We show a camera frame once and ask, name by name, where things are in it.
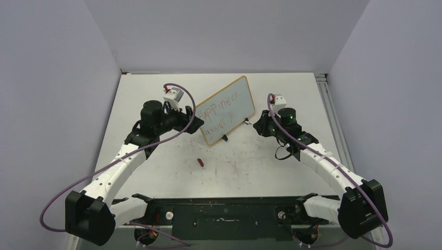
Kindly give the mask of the red marker cap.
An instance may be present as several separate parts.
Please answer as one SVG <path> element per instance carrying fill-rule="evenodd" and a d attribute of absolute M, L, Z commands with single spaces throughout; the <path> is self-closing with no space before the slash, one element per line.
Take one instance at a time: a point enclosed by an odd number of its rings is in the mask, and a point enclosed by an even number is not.
<path fill-rule="evenodd" d="M 197 161 L 198 161 L 199 165 L 203 168 L 204 162 L 202 161 L 202 159 L 198 158 Z"/>

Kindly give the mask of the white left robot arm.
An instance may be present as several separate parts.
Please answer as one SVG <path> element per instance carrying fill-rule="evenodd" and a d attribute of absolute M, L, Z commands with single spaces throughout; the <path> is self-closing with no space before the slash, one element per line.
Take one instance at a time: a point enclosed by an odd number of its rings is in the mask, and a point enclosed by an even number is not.
<path fill-rule="evenodd" d="M 118 154 L 108 167 L 94 174 L 94 180 L 82 191 L 71 191 L 65 198 L 65 231 L 95 245 L 104 245 L 115 229 L 139 220 L 149 224 L 155 209 L 142 198 L 132 197 L 113 204 L 117 193 L 160 144 L 161 135 L 176 130 L 195 133 L 204 121 L 191 107 L 172 109 L 169 102 L 147 101 L 141 119 L 135 123 Z"/>

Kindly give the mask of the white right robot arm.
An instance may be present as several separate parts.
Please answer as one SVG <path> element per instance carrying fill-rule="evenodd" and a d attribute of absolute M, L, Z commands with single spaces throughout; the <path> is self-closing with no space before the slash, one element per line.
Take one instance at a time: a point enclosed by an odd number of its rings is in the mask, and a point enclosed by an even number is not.
<path fill-rule="evenodd" d="M 277 115 L 264 110 L 253 127 L 258 135 L 275 138 L 290 156 L 310 167 L 339 197 L 335 200 L 314 193 L 301 197 L 294 212 L 299 222 L 327 220 L 338 224 L 352 239 L 388 222 L 382 185 L 375 179 L 364 179 L 335 159 L 316 137 L 303 131 L 293 108 L 283 108 Z"/>

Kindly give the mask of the yellow framed whiteboard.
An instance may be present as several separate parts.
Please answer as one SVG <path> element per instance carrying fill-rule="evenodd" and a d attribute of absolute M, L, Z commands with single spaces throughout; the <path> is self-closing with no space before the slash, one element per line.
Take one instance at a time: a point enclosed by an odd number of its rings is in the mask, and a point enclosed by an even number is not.
<path fill-rule="evenodd" d="M 197 105 L 195 116 L 204 124 L 200 130 L 211 146 L 255 113 L 246 76 L 241 76 Z"/>

